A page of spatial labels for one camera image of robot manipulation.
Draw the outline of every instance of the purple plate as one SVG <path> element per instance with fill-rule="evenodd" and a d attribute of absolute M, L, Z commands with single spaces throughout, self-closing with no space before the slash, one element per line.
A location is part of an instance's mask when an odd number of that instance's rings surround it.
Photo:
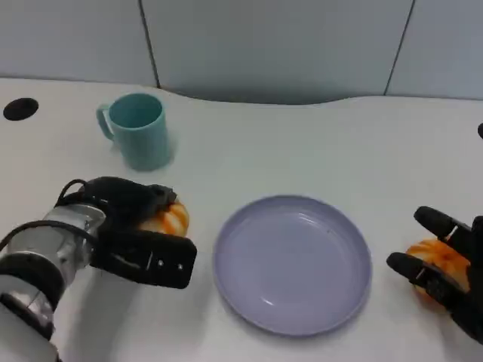
<path fill-rule="evenodd" d="M 364 304 L 371 255 L 339 210 L 311 198 L 255 201 L 223 226 L 214 250 L 218 290 L 243 318 L 287 336 L 332 330 Z"/>

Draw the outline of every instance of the black cable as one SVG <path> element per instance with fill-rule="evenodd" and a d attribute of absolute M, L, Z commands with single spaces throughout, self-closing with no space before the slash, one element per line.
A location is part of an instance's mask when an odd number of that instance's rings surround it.
<path fill-rule="evenodd" d="M 81 238 L 86 239 L 92 245 L 95 245 L 97 243 L 97 239 L 94 236 L 92 236 L 85 230 L 78 228 L 77 226 L 73 226 L 73 225 L 67 224 L 66 222 L 61 222 L 61 221 L 38 220 L 38 221 L 31 221 L 31 222 L 22 224 L 16 227 L 11 232 L 9 232 L 7 236 L 3 238 L 2 242 L 0 242 L 0 251 L 2 251 L 10 242 L 10 240 L 19 232 L 22 232 L 27 229 L 42 227 L 42 226 L 50 226 L 51 228 L 67 230 L 68 232 L 71 232 L 74 235 L 77 235 L 77 236 L 80 236 Z"/>
<path fill-rule="evenodd" d="M 85 191 L 88 190 L 88 183 L 86 181 L 84 181 L 83 179 L 73 179 L 63 187 L 62 191 L 59 194 L 59 197 L 57 198 L 57 203 L 60 202 L 65 197 L 67 190 L 69 190 L 76 183 L 80 183 L 81 185 L 83 185 Z"/>

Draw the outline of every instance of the light blue wall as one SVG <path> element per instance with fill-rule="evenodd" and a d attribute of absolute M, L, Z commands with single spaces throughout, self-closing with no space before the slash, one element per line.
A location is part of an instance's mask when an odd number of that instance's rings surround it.
<path fill-rule="evenodd" d="M 383 94 L 411 0 L 143 0 L 162 87 L 217 100 Z"/>
<path fill-rule="evenodd" d="M 416 0 L 388 94 L 483 99 L 483 1 Z"/>
<path fill-rule="evenodd" d="M 2 0 L 0 76 L 155 85 L 135 0 Z"/>

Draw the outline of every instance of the orange pumpkin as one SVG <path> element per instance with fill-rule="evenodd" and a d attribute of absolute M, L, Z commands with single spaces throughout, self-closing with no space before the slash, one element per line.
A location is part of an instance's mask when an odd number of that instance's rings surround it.
<path fill-rule="evenodd" d="M 469 291 L 468 277 L 466 276 L 466 269 L 469 266 L 469 261 L 461 256 L 454 249 L 447 244 L 434 239 L 426 239 L 418 244 L 411 246 L 406 254 L 415 256 L 425 262 L 437 266 L 445 274 L 451 276 L 465 291 Z M 420 287 L 416 287 L 416 291 L 425 302 L 430 304 L 437 304 L 433 298 L 426 294 L 426 291 Z"/>
<path fill-rule="evenodd" d="M 154 217 L 143 222 L 139 229 L 150 232 L 162 232 L 176 236 L 186 236 L 189 226 L 189 214 L 178 200 L 167 210 L 159 211 Z"/>

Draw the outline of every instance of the mug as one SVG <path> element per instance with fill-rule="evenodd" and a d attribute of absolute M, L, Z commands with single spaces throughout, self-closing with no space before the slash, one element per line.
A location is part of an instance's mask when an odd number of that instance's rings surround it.
<path fill-rule="evenodd" d="M 149 94 L 128 94 L 97 109 L 100 129 L 121 149 L 135 170 L 154 170 L 169 162 L 165 108 Z"/>

